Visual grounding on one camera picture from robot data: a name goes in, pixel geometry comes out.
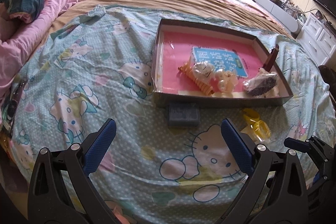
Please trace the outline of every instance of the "wrapped candy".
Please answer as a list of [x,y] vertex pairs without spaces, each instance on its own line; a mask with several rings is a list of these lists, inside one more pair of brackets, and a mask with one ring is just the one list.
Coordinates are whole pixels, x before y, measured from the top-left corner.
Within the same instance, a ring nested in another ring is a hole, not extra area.
[[278,74],[276,72],[259,73],[256,77],[244,81],[243,89],[247,95],[260,96],[278,85]]
[[197,62],[194,64],[193,74],[196,79],[208,84],[213,77],[215,66],[209,62]]
[[224,71],[219,69],[215,72],[215,78],[218,80],[218,89],[221,92],[233,92],[238,84],[238,78],[235,71]]
[[194,74],[193,69],[190,66],[190,61],[185,63],[183,66],[178,67],[178,70],[188,76],[198,87],[199,89],[207,96],[214,94],[212,86],[198,80]]

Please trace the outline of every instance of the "plastic wrapped item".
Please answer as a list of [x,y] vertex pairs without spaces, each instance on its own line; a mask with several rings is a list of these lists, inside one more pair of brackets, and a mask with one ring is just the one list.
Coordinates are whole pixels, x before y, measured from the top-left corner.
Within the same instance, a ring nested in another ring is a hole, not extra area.
[[238,84],[236,71],[219,69],[215,72],[215,78],[218,80],[217,86],[221,92],[233,92]]
[[247,95],[260,96],[269,92],[272,88],[278,85],[278,74],[270,72],[267,74],[260,74],[256,77],[244,81],[243,89]]
[[197,62],[193,66],[193,74],[197,80],[209,84],[213,78],[215,66],[209,62]]
[[178,67],[178,70],[184,73],[186,76],[188,76],[198,87],[199,89],[207,96],[214,94],[214,91],[212,89],[212,86],[203,83],[202,81],[196,79],[196,77],[193,74],[193,70],[190,66],[190,61],[187,63],[184,63],[183,66]]
[[247,123],[247,127],[241,131],[242,133],[248,134],[254,142],[269,142],[271,131],[266,122],[260,120],[258,112],[251,108],[244,108],[243,118]]

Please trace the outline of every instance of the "black phone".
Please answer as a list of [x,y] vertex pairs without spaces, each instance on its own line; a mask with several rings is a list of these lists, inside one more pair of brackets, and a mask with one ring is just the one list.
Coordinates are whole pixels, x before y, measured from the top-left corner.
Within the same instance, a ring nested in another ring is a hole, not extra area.
[[10,97],[9,101],[3,107],[3,117],[2,117],[2,130],[4,131],[5,135],[9,138],[13,136],[13,123],[14,123],[14,116],[16,113],[17,106],[21,99],[22,91],[27,84],[26,80],[21,80],[14,90],[12,96]]

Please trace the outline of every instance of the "blue gripper pad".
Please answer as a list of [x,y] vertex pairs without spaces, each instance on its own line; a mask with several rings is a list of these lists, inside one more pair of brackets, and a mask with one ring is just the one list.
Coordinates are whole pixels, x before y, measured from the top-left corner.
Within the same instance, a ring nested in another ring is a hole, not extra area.
[[110,147],[117,133],[117,125],[111,120],[98,135],[96,140],[90,146],[84,156],[83,171],[86,176],[96,172],[101,160],[103,159],[107,149]]
[[240,170],[251,176],[254,172],[253,155],[229,119],[223,120],[221,133]]

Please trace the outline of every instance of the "pink blanket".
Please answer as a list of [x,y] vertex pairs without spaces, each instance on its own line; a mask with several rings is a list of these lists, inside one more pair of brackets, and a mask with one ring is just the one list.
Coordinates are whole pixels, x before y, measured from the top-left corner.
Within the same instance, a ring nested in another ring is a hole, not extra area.
[[53,21],[79,1],[49,0],[34,22],[21,25],[11,39],[0,40],[0,106],[14,76],[26,63]]

